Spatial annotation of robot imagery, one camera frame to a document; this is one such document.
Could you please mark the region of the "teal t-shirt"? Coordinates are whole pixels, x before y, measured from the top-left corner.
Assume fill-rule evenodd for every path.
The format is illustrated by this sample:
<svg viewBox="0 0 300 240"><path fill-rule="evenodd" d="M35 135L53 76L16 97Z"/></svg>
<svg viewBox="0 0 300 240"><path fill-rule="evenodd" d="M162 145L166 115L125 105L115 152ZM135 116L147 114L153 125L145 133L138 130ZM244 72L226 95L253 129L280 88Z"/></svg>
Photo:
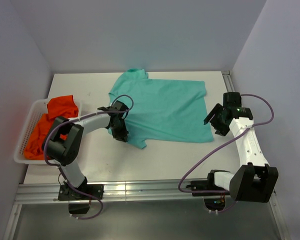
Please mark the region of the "teal t-shirt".
<svg viewBox="0 0 300 240"><path fill-rule="evenodd" d="M143 69L130 69L108 96L132 107L125 119L128 144L143 149L147 140L209 143L214 140L207 116L204 81L151 79Z"/></svg>

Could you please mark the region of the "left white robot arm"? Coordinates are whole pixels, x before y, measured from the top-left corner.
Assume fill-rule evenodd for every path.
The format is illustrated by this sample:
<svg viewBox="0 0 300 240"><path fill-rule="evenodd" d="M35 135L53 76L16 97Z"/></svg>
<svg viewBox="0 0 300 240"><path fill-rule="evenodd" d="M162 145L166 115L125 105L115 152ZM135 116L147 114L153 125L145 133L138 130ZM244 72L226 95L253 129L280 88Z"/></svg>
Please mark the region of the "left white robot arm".
<svg viewBox="0 0 300 240"><path fill-rule="evenodd" d="M88 193L87 178L82 173L77 156L82 138L98 129L107 129L120 142L128 141L128 130L122 112L87 114L77 118L57 117L42 144L43 159L47 165L55 166L71 186L69 194L81 200Z"/></svg>

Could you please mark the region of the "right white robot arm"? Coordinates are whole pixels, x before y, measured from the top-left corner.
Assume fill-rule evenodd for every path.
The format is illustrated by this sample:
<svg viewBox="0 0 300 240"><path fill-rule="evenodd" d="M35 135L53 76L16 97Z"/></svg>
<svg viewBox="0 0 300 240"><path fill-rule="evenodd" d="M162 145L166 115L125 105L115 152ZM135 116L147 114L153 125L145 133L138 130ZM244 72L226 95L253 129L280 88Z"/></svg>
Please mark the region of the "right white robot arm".
<svg viewBox="0 0 300 240"><path fill-rule="evenodd" d="M239 169L232 174L225 170L211 170L206 183L212 195L222 190L235 201L267 203L279 177L276 167L270 166L262 153L255 130L252 112L237 104L216 104L204 119L217 135L233 134L239 155Z"/></svg>

